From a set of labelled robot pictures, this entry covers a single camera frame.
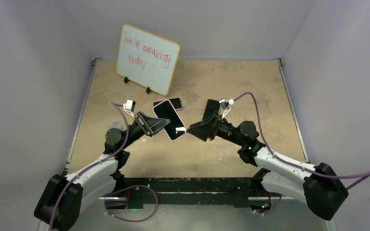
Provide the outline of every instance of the gray wall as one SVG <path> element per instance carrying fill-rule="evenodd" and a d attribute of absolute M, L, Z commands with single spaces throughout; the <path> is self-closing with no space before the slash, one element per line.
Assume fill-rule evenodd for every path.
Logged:
<path fill-rule="evenodd" d="M 90 54 L 116 58 L 123 23 L 181 45 L 180 58 L 284 56 L 315 0 L 64 0 Z"/>
<path fill-rule="evenodd" d="M 33 210 L 61 173 L 90 56 L 60 0 L 0 0 L 0 230 L 36 230 Z"/>
<path fill-rule="evenodd" d="M 370 170 L 370 0 L 317 0 L 284 70 L 310 160 Z M 349 193 L 338 230 L 370 230 L 370 178 Z"/>

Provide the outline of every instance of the red handwriting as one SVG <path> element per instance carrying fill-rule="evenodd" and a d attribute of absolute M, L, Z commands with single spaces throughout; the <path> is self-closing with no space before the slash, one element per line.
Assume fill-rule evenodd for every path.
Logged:
<path fill-rule="evenodd" d="M 127 35 L 127 32 L 126 31 L 124 31 L 124 40 L 123 40 L 123 43 L 133 44 L 137 49 L 140 49 L 140 45 L 141 45 L 140 41 L 138 41 L 136 37 L 134 37 L 134 39 L 132 39 L 131 36 Z M 151 54 L 155 58 L 163 61 L 165 63 L 164 68 L 168 68 L 169 67 L 170 62 L 171 62 L 171 56 L 168 55 L 168 54 L 164 54 L 162 50 L 156 50 L 153 47 L 143 46 L 143 52 L 145 52 L 147 54 Z M 133 58 L 132 55 L 130 55 L 128 57 L 128 59 L 130 60 L 130 63 L 132 63 L 132 64 L 138 64 L 144 70 L 145 65 L 146 65 L 146 62 L 144 62 L 144 60 L 142 60 L 140 58 L 140 56 L 138 56 L 137 58 Z"/>
<path fill-rule="evenodd" d="M 132 38 L 130 36 L 127 36 L 126 31 L 124 31 L 124 36 L 125 36 L 124 43 L 132 44 Z M 136 37 L 134 37 L 134 40 L 135 40 L 135 46 L 137 47 L 137 49 L 140 49 L 140 42 L 137 41 Z"/>
<path fill-rule="evenodd" d="M 141 70 L 141 73 L 140 73 L 140 75 L 141 75 L 143 73 L 145 65 L 146 65 L 146 62 L 144 62 L 144 60 L 141 59 L 141 56 L 139 55 L 137 58 L 134 58 L 130 55 L 130 56 L 128 56 L 128 60 L 130 61 L 130 63 L 138 64 L 142 67 L 142 70 Z"/>
<path fill-rule="evenodd" d="M 162 51 L 155 50 L 154 48 L 147 47 L 147 46 L 143 47 L 143 51 L 146 52 L 147 54 L 152 54 L 157 59 L 160 59 L 163 62 L 167 63 L 167 66 L 164 66 L 165 68 L 168 68 L 168 66 L 170 65 L 170 62 L 171 62 L 171 56 L 170 55 L 167 55 L 167 54 L 163 55 Z"/>
<path fill-rule="evenodd" d="M 131 43 L 132 44 L 132 38 L 130 36 L 126 36 L 124 39 L 124 43 Z"/>

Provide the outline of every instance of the smartphone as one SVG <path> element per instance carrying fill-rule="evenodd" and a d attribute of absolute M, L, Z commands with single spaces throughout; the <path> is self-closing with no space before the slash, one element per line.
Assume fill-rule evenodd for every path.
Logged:
<path fill-rule="evenodd" d="M 164 100 L 158 103 L 152 110 L 156 117 L 169 119 L 171 121 L 164 127 L 164 130 L 172 141 L 185 135 L 186 127 L 170 100 Z"/>
<path fill-rule="evenodd" d="M 203 113 L 202 120 L 207 119 L 215 112 L 219 113 L 220 107 L 221 107 L 221 104 L 219 103 L 219 101 L 209 99 L 208 102 L 206 103 L 206 108 L 205 108 L 205 112 Z"/>
<path fill-rule="evenodd" d="M 175 110 L 177 110 L 177 111 L 182 110 L 182 108 L 184 107 L 184 106 L 182 105 L 182 101 L 181 101 L 181 99 L 180 99 L 180 98 L 172 98 L 172 99 L 168 99 L 168 100 L 172 103 L 173 107 L 174 107 L 174 108 L 175 108 Z M 160 102 L 162 102 L 162 101 L 154 102 L 154 103 L 153 103 L 153 105 L 155 106 L 155 105 L 157 105 L 157 104 L 158 104 L 158 103 L 160 103 Z"/>

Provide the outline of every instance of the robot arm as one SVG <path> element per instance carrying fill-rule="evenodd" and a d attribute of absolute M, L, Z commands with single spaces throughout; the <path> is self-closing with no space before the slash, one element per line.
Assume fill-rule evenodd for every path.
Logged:
<path fill-rule="evenodd" d="M 128 127 L 129 137 L 123 148 L 127 148 L 143 135 L 152 137 L 170 123 L 169 119 L 148 117 L 142 112 L 133 114 L 134 104 L 133 101 L 127 101 L 124 104 L 124 110 L 134 117 L 134 122 Z M 121 150 L 114 158 L 106 161 L 105 159 L 122 146 L 126 131 L 117 128 L 111 128 L 107 131 L 105 151 L 97 160 L 87 165 L 91 166 L 99 162 L 96 167 L 85 171 L 81 175 L 79 172 L 86 167 L 66 176 L 56 174 L 51 177 L 35 208 L 34 216 L 49 224 L 61 191 L 75 176 L 78 176 L 78 178 L 67 189 L 55 213 L 53 227 L 59 231 L 69 230 L 85 208 L 98 198 L 113 192 L 120 183 L 119 179 L 124 178 L 119 170 L 126 164 L 130 153 Z"/>
<path fill-rule="evenodd" d="M 336 176 L 332 168 L 324 163 L 318 166 L 300 162 L 277 152 L 270 153 L 268 148 L 257 140 L 259 133 L 252 121 L 243 121 L 234 127 L 223 115 L 211 115 L 209 118 L 192 124 L 187 133 L 203 140 L 211 141 L 219 136 L 241 146 L 239 157 L 248 164 L 261 167 L 261 185 L 270 193 L 279 193 L 299 200 L 320 218 L 331 220 L 338 208 L 348 196 L 348 191 L 339 179 L 327 179 L 304 171 L 312 171 Z M 302 167 L 292 167 L 279 159 Z"/>

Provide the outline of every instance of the table surface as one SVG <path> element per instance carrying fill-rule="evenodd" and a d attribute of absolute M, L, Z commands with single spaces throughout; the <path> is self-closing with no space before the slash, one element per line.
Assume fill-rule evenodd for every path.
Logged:
<path fill-rule="evenodd" d="M 133 82 L 124 84 L 116 73 L 116 61 L 99 61 L 84 107 L 69 173 L 88 165 L 104 151 L 105 135 L 111 121 L 123 124 L 111 102 L 136 101 L 138 110 L 154 117 L 153 102 L 180 97 L 178 111 L 185 125 L 202 119 L 208 99 L 233 99 L 250 91 L 258 102 L 266 140 L 273 150 L 304 161 L 304 152 L 294 122 L 277 61 L 180 61 L 167 96 Z M 232 106 L 226 119 L 234 126 L 244 120 L 257 125 L 252 98 L 247 95 Z M 217 137 L 203 142 L 192 135 L 171 141 L 165 132 L 143 136 L 126 150 L 131 153 L 121 169 L 126 177 L 251 177 L 259 168 L 245 164 L 240 147 Z"/>

